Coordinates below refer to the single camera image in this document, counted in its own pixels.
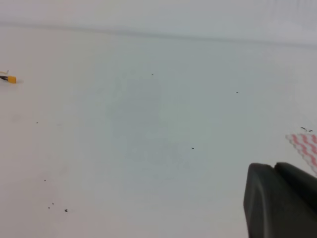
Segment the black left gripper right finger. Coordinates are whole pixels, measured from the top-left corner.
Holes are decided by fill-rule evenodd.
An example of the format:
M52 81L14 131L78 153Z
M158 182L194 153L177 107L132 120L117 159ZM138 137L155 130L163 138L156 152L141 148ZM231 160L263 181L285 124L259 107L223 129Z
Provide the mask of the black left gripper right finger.
M317 210L317 178L289 164L277 163L275 171L313 211Z

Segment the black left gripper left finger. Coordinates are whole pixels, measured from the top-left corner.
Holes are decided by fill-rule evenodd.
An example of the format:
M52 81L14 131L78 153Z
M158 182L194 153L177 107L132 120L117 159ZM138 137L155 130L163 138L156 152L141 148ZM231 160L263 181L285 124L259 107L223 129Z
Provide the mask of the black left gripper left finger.
M249 165L243 205L250 238L317 236L317 211L270 165Z

